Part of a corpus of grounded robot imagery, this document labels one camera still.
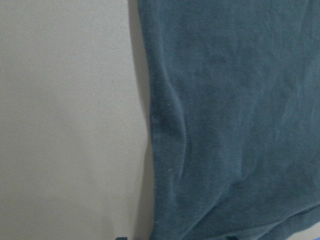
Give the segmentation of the black printed t-shirt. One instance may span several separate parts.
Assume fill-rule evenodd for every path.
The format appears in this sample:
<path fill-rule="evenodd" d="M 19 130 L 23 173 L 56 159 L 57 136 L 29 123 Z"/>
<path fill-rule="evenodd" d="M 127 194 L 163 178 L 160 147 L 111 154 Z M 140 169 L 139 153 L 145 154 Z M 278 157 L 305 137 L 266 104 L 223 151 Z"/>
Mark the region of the black printed t-shirt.
<path fill-rule="evenodd" d="M 153 240 L 285 240 L 320 221 L 320 3 L 140 0 Z"/>

